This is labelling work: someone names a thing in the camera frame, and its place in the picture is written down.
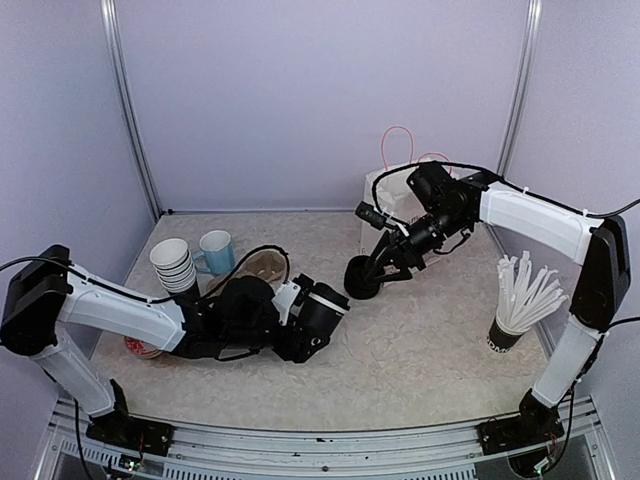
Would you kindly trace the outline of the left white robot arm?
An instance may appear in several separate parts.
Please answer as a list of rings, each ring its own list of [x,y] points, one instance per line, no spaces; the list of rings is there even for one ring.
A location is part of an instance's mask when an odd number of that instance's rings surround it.
[[[284,361],[304,363],[329,343],[349,309],[346,297],[306,275],[278,289],[255,276],[229,275],[202,294],[187,251],[157,270],[164,298],[92,275],[62,245],[20,262],[24,267],[7,290],[2,345],[38,363],[121,445],[139,436],[139,421],[129,414],[122,388],[100,376],[65,325],[116,333],[186,359],[232,362],[269,348]]]

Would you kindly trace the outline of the black paper coffee cup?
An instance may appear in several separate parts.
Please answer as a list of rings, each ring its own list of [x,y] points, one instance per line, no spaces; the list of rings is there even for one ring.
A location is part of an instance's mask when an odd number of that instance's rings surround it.
[[[298,326],[309,344],[318,347],[329,342],[331,334],[345,314],[317,302],[310,297],[310,291],[299,311]]]

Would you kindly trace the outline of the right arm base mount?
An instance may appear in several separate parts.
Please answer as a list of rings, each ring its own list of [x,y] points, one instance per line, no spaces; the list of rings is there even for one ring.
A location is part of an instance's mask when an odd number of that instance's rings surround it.
[[[558,415],[538,425],[529,423],[521,415],[501,419],[490,418],[476,426],[478,439],[484,455],[517,450],[558,439],[565,434]]]

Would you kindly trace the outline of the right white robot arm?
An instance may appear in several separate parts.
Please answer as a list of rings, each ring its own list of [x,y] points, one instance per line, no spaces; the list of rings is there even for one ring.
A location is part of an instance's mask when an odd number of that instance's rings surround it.
[[[535,442],[557,405],[604,340],[631,284],[626,225],[619,212],[595,214],[518,187],[480,166],[456,178],[444,163],[407,164],[378,175],[357,216],[381,231],[361,268],[360,285],[376,294],[384,283],[409,280],[429,256],[445,256],[479,224],[522,238],[521,253],[499,261],[499,333],[520,337],[561,311],[564,331],[534,382],[529,406],[511,433]]]

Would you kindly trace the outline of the black plastic cup lid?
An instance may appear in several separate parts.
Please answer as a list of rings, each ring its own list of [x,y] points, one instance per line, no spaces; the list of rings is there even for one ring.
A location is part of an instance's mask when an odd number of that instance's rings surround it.
[[[349,299],[328,284],[317,282],[310,291],[310,297],[342,315],[350,310]]]

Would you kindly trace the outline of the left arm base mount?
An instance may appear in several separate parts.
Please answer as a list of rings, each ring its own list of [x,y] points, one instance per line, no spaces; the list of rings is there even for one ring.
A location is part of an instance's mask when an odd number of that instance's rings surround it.
[[[136,417],[103,416],[92,419],[86,436],[92,440],[142,454],[165,457],[174,427],[168,423]]]

